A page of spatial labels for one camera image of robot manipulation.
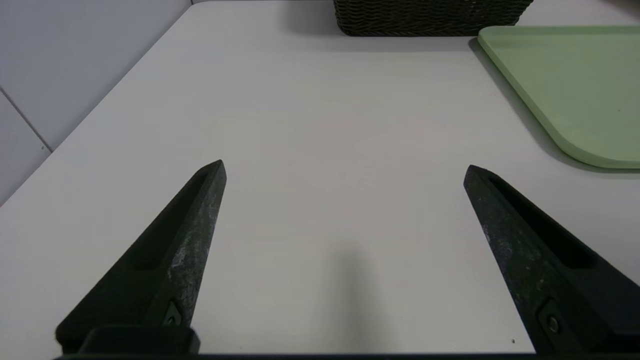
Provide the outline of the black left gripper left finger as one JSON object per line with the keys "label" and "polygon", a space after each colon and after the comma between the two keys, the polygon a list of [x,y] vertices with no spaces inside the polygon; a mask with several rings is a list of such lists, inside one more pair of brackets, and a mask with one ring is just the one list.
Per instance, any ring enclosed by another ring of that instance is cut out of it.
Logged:
{"label": "black left gripper left finger", "polygon": [[201,167],[55,329],[63,353],[198,353],[191,327],[227,175]]}

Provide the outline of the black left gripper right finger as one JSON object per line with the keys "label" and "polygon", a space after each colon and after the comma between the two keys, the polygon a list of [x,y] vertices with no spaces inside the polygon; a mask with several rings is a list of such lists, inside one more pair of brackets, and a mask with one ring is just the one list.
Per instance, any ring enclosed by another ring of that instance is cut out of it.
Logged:
{"label": "black left gripper right finger", "polygon": [[633,280],[496,173],[470,165],[463,186],[537,354],[639,355]]}

